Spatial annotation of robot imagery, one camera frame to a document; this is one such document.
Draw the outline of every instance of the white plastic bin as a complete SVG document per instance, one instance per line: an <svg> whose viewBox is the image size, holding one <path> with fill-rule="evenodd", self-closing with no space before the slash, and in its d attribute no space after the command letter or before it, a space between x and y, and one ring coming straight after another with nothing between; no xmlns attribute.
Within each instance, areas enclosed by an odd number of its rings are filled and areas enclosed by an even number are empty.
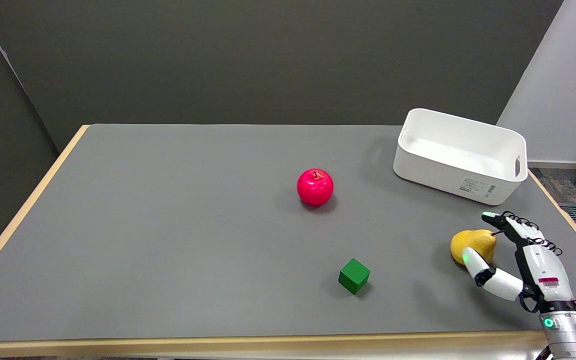
<svg viewBox="0 0 576 360"><path fill-rule="evenodd" d="M500 205L528 177L526 139L503 127L412 109L392 168L411 182Z"/></svg>

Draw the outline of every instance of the green cube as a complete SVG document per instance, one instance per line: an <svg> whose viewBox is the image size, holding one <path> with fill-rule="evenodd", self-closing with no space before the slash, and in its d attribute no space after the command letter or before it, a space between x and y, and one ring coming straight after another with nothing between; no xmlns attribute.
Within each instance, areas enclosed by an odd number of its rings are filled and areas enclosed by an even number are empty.
<svg viewBox="0 0 576 360"><path fill-rule="evenodd" d="M370 269L357 259L352 258L339 272L339 284L352 292L353 295L357 295L368 281L368 275L370 275Z"/></svg>

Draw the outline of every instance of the yellow pear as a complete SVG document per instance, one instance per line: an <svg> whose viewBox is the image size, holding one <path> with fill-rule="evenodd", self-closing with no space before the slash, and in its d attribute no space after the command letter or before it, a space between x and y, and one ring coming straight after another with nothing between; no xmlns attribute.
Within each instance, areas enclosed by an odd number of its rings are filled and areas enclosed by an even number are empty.
<svg viewBox="0 0 576 360"><path fill-rule="evenodd" d="M491 263L495 254L497 238L492 231L482 228L481 230L464 230L457 232L450 242L450 253L455 262L464 264L462 251L465 248L473 248L484 260Z"/></svg>

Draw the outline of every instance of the toy apple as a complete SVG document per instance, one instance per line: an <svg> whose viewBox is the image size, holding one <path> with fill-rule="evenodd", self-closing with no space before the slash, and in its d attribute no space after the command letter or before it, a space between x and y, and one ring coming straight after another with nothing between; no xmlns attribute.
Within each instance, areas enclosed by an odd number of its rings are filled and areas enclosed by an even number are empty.
<svg viewBox="0 0 576 360"><path fill-rule="evenodd" d="M311 168L304 171L297 180L297 194L301 201L311 207L320 207L332 196L332 177L320 168Z"/></svg>

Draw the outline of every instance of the white wall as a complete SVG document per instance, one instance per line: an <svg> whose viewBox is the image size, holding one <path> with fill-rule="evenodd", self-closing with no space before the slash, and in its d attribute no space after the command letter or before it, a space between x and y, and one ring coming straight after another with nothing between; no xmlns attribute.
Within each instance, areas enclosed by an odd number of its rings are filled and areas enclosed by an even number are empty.
<svg viewBox="0 0 576 360"><path fill-rule="evenodd" d="M497 125L519 132L533 162L576 163L576 0L565 0Z"/></svg>

